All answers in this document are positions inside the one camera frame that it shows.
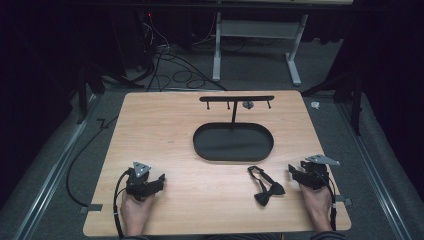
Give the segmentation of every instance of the black cable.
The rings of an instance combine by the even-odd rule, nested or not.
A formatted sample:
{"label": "black cable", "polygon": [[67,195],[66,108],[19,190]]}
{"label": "black cable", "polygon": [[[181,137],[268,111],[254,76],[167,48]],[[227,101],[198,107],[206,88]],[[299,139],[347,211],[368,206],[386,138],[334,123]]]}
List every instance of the black cable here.
{"label": "black cable", "polygon": [[144,74],[142,74],[141,76],[130,80],[130,82],[136,83],[139,82],[141,80],[146,79],[150,74],[153,73],[153,71],[155,70],[155,64],[153,63],[153,60],[149,61],[149,65],[147,66],[147,70],[144,72]]}
{"label": "black cable", "polygon": [[[160,86],[160,78],[159,77],[163,77],[163,78],[166,78],[168,80],[167,83],[163,87]],[[169,84],[171,84],[171,78],[169,78],[166,75],[156,75],[156,79],[158,81],[159,92],[162,92],[162,90],[164,90],[167,86],[169,86]]]}
{"label": "black cable", "polygon": [[[179,75],[180,73],[189,73],[190,75],[186,78],[186,79],[184,79],[184,80],[179,80],[178,78],[177,78],[177,75]],[[190,69],[188,69],[187,68],[187,70],[181,70],[181,71],[178,71],[178,72],[175,72],[174,73],[174,75],[172,75],[172,80],[174,80],[175,82],[177,82],[177,83],[186,83],[186,82],[188,82],[191,78],[193,78],[193,72],[192,71],[190,71]]]}
{"label": "black cable", "polygon": [[227,91],[227,89],[225,88],[225,87],[223,87],[222,85],[220,85],[220,84],[218,84],[218,83],[216,83],[216,82],[214,82],[214,81],[212,81],[212,80],[210,80],[208,77],[206,77],[199,69],[197,69],[195,66],[193,66],[191,63],[189,63],[187,60],[185,60],[185,59],[183,59],[183,58],[181,58],[181,57],[178,57],[178,56],[175,56],[175,55],[172,55],[172,54],[162,54],[163,56],[171,56],[171,57],[173,57],[173,58],[176,58],[176,59],[178,59],[178,60],[181,60],[181,61],[183,61],[184,63],[186,63],[186,64],[188,64],[191,68],[193,68],[203,79],[204,79],[204,81],[205,82],[209,82],[209,83],[211,83],[211,84],[213,84],[213,85],[215,85],[215,86],[217,86],[218,88],[220,88],[220,89],[222,89],[222,90],[224,90],[224,91]]}
{"label": "black cable", "polygon": [[118,192],[118,196],[119,196],[119,194],[121,194],[121,192],[123,192],[124,190],[127,190],[127,188],[123,188],[123,189],[121,189],[121,191],[119,191],[119,192]]}
{"label": "black cable", "polygon": [[154,73],[153,73],[153,76],[150,78],[150,82],[149,82],[149,85],[147,86],[147,88],[146,88],[146,92],[148,92],[149,90],[150,90],[150,88],[152,87],[152,82],[153,82],[153,79],[155,79],[155,77],[156,77],[156,74],[157,74],[157,72],[158,72],[158,69],[159,69],[159,61],[160,61],[160,56],[162,56],[162,54],[163,54],[163,50],[162,50],[162,52],[160,52],[159,53],[159,57],[158,57],[158,59],[157,59],[157,61],[156,61],[156,68],[155,68],[155,71],[154,71]]}
{"label": "black cable", "polygon": [[[201,81],[200,85],[194,85],[194,86],[193,86],[193,84],[194,84],[195,82],[198,82],[198,81]],[[189,89],[198,89],[198,88],[203,87],[204,85],[205,85],[205,81],[203,81],[203,80],[201,80],[201,79],[195,79],[195,80],[191,80],[191,81],[188,81],[188,82],[187,82],[187,87],[188,87]]]}
{"label": "black cable", "polygon": [[144,85],[138,85],[134,82],[129,81],[128,79],[121,77],[119,75],[115,75],[114,73],[111,73],[103,68],[101,68],[100,66],[97,66],[96,64],[90,64],[97,72],[106,75],[106,76],[110,76],[111,78],[113,78],[114,80],[118,81],[119,83],[122,83],[123,85],[126,85],[128,87],[132,87],[132,88],[144,88]]}
{"label": "black cable", "polygon": [[336,196],[335,196],[336,188],[334,186],[333,180],[331,180],[330,177],[328,177],[328,180],[330,180],[331,184],[333,185],[334,191],[331,189],[330,184],[328,184],[325,181],[325,179],[321,176],[321,174],[319,174],[317,171],[314,171],[314,172],[315,172],[315,174],[317,174],[321,178],[321,180],[323,181],[325,186],[330,191],[330,196],[331,196],[330,225],[331,225],[331,228],[333,229],[333,231],[336,231],[336,215],[337,215]]}
{"label": "black cable", "polygon": [[270,39],[269,43],[259,43],[259,42],[249,41],[250,39],[256,39],[256,38],[242,38],[239,40],[239,42],[244,42],[246,45],[251,45],[251,46],[271,46],[283,40],[281,38],[274,38],[274,39]]}
{"label": "black cable", "polygon": [[204,41],[202,43],[194,44],[194,45],[192,45],[192,47],[195,48],[195,49],[199,49],[199,50],[213,49],[213,48],[215,48],[215,42],[211,42],[211,41],[214,40],[214,39],[215,38],[211,38],[211,39]]}
{"label": "black cable", "polygon": [[121,193],[124,190],[123,189],[119,191],[118,193],[119,185],[121,184],[122,178],[124,178],[125,175],[130,175],[129,169],[123,172],[122,175],[119,177],[119,180],[116,183],[115,192],[113,194],[113,217],[115,219],[116,231],[118,231],[118,235],[120,239],[124,237],[124,233],[122,232],[121,222],[119,221],[118,206],[116,204],[116,199],[118,198],[119,193]]}
{"label": "black cable", "polygon": [[69,165],[68,171],[66,173],[66,192],[68,193],[69,197],[78,205],[82,206],[82,207],[88,207],[89,204],[87,203],[83,203],[81,201],[79,201],[78,199],[76,199],[72,193],[71,193],[71,189],[69,188],[69,177],[71,175],[71,170],[72,167],[74,165],[74,163],[76,162],[76,160],[78,159],[78,157],[82,154],[82,152],[91,144],[91,142],[94,141],[94,139],[101,133],[103,132],[104,129],[108,128],[110,126],[110,124],[112,124],[116,119],[118,119],[118,116],[114,117],[112,120],[110,120],[106,125],[104,125],[100,131],[98,131],[89,141],[88,143],[78,152],[78,154],[74,157],[74,159],[72,159],[71,164]]}
{"label": "black cable", "polygon": [[[246,46],[246,42],[244,42],[244,41],[234,41],[233,43],[231,43],[231,40],[237,40],[237,39],[238,38],[235,38],[235,37],[226,37],[226,38],[224,38],[223,41],[222,41],[223,44],[221,44],[221,46],[220,46],[221,47],[221,50],[224,51],[224,52],[232,52],[232,53],[241,51]],[[228,50],[228,49],[225,49],[225,46],[228,46],[228,45],[225,45],[224,44],[225,41],[226,42],[230,42],[230,45],[231,46],[235,46],[236,44],[241,44],[241,46],[239,46],[235,50]]]}

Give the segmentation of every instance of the metal bracket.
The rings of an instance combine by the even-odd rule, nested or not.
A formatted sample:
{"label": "metal bracket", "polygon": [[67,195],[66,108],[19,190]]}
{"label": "metal bracket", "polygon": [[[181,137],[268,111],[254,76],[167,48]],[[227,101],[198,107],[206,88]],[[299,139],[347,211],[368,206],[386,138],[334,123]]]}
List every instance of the metal bracket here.
{"label": "metal bracket", "polygon": [[305,160],[308,160],[308,161],[313,162],[313,163],[340,166],[339,161],[335,161],[335,160],[328,158],[328,157],[321,155],[321,154],[317,154],[317,155],[314,155],[314,156],[307,157],[307,158],[305,158]]}
{"label": "metal bracket", "polygon": [[345,198],[343,195],[336,195],[336,202],[343,202],[346,207],[353,205],[352,199]]}
{"label": "metal bracket", "polygon": [[88,207],[81,207],[80,213],[87,213],[87,212],[100,212],[102,211],[103,204],[90,204]]}
{"label": "metal bracket", "polygon": [[140,178],[141,176],[149,172],[150,169],[152,169],[150,166],[144,165],[139,162],[133,162],[133,165],[134,165],[135,175],[137,178]]}

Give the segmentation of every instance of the hand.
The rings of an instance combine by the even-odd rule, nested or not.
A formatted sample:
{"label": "hand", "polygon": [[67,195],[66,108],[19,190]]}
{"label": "hand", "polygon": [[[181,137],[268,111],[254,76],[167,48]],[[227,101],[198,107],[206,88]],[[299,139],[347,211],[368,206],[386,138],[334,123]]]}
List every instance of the hand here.
{"label": "hand", "polygon": [[327,187],[317,190],[299,184],[303,193],[306,209],[316,232],[332,231],[328,210],[331,207],[331,195]]}
{"label": "hand", "polygon": [[137,201],[126,191],[122,192],[121,215],[124,220],[127,236],[140,236],[149,217],[155,195],[148,196],[143,202]]}

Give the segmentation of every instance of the sleeve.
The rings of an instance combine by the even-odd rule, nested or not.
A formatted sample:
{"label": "sleeve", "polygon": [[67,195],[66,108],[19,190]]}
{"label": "sleeve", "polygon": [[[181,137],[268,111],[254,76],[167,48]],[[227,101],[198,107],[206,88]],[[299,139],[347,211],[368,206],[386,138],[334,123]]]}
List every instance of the sleeve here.
{"label": "sleeve", "polygon": [[328,231],[318,233],[312,236],[310,240],[346,240],[346,237],[341,233]]}
{"label": "sleeve", "polygon": [[143,237],[143,236],[128,236],[128,237],[124,237],[122,238],[122,240],[149,240],[148,237]]}

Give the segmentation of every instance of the wooden tabletop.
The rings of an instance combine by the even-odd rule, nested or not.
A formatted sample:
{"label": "wooden tabletop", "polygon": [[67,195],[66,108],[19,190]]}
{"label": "wooden tabletop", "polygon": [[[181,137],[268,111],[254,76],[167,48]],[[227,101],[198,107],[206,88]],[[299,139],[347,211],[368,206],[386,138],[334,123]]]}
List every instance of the wooden tabletop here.
{"label": "wooden tabletop", "polygon": [[[236,122],[258,123],[272,133],[274,147],[266,159],[255,163],[211,162],[196,154],[193,148],[196,129],[209,122],[230,122],[232,116],[227,103],[210,103],[208,110],[206,103],[199,101],[200,97],[261,95],[275,96],[270,102],[272,108],[266,102],[254,102],[250,110],[239,106]],[[288,164],[300,166],[301,160],[316,154],[324,153],[297,91],[129,93],[92,200],[92,204],[103,207],[101,211],[88,213],[84,233],[117,235],[113,193],[119,176],[134,161],[152,167],[149,181],[166,174],[164,190],[156,194],[145,234],[313,230]],[[265,207],[258,204],[254,194],[261,190],[247,171],[252,165],[281,183],[286,194],[272,196]],[[349,229],[351,222],[342,203],[337,205],[337,212],[338,229]]]}

